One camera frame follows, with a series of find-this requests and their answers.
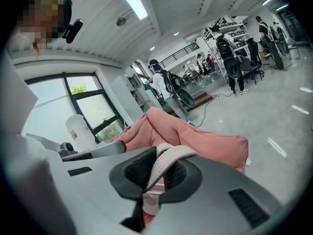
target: white sneaker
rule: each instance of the white sneaker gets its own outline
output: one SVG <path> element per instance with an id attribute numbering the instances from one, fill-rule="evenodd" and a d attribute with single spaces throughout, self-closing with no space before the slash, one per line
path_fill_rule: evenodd
<path id="1" fill-rule="evenodd" d="M 249 92 L 249 90 L 248 89 L 245 89 L 245 90 L 243 90 L 243 91 L 240 91 L 239 93 L 240 93 L 240 95 L 243 95 L 243 94 L 246 94 L 246 93 L 248 93 Z"/>

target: window frame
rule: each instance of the window frame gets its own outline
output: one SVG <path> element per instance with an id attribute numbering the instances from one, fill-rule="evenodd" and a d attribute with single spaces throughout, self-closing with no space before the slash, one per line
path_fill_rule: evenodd
<path id="1" fill-rule="evenodd" d="M 71 91 L 70 91 L 70 87 L 69 87 L 67 78 L 69 78 L 69 77 L 84 77 L 84 76 L 95 77 L 97 79 L 97 82 L 95 81 L 96 86 L 100 87 L 100 89 L 95 90 L 95 91 L 89 91 L 89 92 L 72 94 Z M 80 115 L 83 116 L 83 118 L 84 118 L 84 120 L 85 120 L 85 122 L 87 124 L 87 127 L 90 129 L 91 133 L 94 135 L 94 138 L 95 138 L 97 143 L 100 143 L 100 140 L 98 139 L 96 134 L 98 134 L 104 128 L 108 127 L 110 124 L 112 124 L 116 120 L 118 120 L 119 124 L 121 125 L 121 127 L 123 129 L 123 126 L 124 126 L 123 123 L 125 123 L 124 119 L 119 114 L 119 112 L 117 111 L 117 109 L 115 108 L 113 103 L 111 102 L 110 98 L 108 97 L 107 93 L 103 89 L 103 86 L 100 83 L 100 81 L 99 81 L 99 79 L 98 79 L 98 77 L 97 77 L 95 72 L 93 72 L 93 73 L 66 73 L 66 72 L 63 72 L 61 74 L 47 75 L 47 76 L 41 76 L 41 77 L 27 79 L 27 80 L 25 80 L 25 82 L 26 82 L 27 85 L 31 85 L 31 84 L 44 82 L 44 81 L 48 81 L 48 80 L 52 80 L 52 79 L 58 79 L 58 78 L 62 78 L 62 80 L 64 82 L 64 85 L 65 85 L 65 90 L 67 91 L 67 94 L 69 96 L 69 99 L 70 99 L 70 101 L 71 101 L 75 111 L 76 111 L 76 114 L 80 114 Z M 104 97 L 104 99 L 106 100 L 106 102 L 108 103 L 110 108 L 112 109 L 112 111 L 115 114 L 115 116 L 113 116 L 110 119 L 104 119 L 101 124 L 99 124 L 95 128 L 92 128 L 91 125 L 88 123 L 87 119 L 85 118 L 85 116 L 84 116 L 82 110 L 80 109 L 77 101 L 80 100 L 80 99 L 91 97 L 91 96 L 95 96 L 95 95 L 102 95 Z"/>

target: display stand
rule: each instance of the display stand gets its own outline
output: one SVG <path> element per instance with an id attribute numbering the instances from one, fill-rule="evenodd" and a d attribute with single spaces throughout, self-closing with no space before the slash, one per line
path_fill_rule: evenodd
<path id="1" fill-rule="evenodd" d="M 243 22 L 240 22 L 238 24 L 234 23 L 234 22 L 229 22 L 229 24 L 231 24 L 231 25 L 226 25 L 226 26 L 220 27 L 220 32 L 221 33 L 231 33 L 233 35 L 232 38 L 234 39 L 234 41 L 239 42 L 237 44 L 237 49 L 235 49 L 234 51 L 237 52 L 237 51 L 244 49 L 248 55 L 248 58 L 251 59 L 250 52 L 248 49 L 248 44 L 246 44 L 246 40 L 248 38 L 251 38 L 251 35 L 250 35 L 248 29 L 246 28 L 246 26 L 244 25 Z M 223 75 L 225 83 L 227 83 L 227 80 L 226 80 L 227 72 L 226 72 L 226 69 L 224 68 L 223 61 L 221 60 L 219 55 L 214 54 L 212 48 L 210 47 L 210 45 L 208 43 L 209 40 L 211 38 L 213 38 L 213 32 L 210 28 L 207 28 L 207 29 L 208 29 L 208 32 L 205 34 L 203 39 L 209 47 L 210 54 L 212 54 L 214 56 L 216 63 L 221 70 L 221 73 Z"/>

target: railing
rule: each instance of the railing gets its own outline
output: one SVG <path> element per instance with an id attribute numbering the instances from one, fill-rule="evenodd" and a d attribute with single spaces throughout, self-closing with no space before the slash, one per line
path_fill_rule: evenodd
<path id="1" fill-rule="evenodd" d="M 196 43 L 188 45 L 187 47 L 180 49 L 179 51 L 175 52 L 174 54 L 170 55 L 169 57 L 165 58 L 163 61 L 159 62 L 162 68 L 169 66 L 171 63 L 175 62 L 179 58 L 199 49 L 199 46 Z"/>

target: white ceiling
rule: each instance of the white ceiling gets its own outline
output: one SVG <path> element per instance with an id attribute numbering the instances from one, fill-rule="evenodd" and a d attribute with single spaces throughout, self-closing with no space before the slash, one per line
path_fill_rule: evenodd
<path id="1" fill-rule="evenodd" d="M 72 44 L 58 39 L 48 44 L 49 49 L 74 51 L 120 64 L 132 63 L 158 42 L 171 41 L 179 36 L 200 30 L 205 24 L 228 14 L 251 15 L 265 0 L 141 0 L 148 17 L 140 21 L 125 0 L 72 0 L 72 20 L 83 20 L 84 25 Z M 274 9 L 285 4 L 274 0 Z M 122 27 L 116 25 L 122 15 L 130 15 Z M 9 53 L 31 48 L 29 41 L 16 38 L 8 44 Z"/>

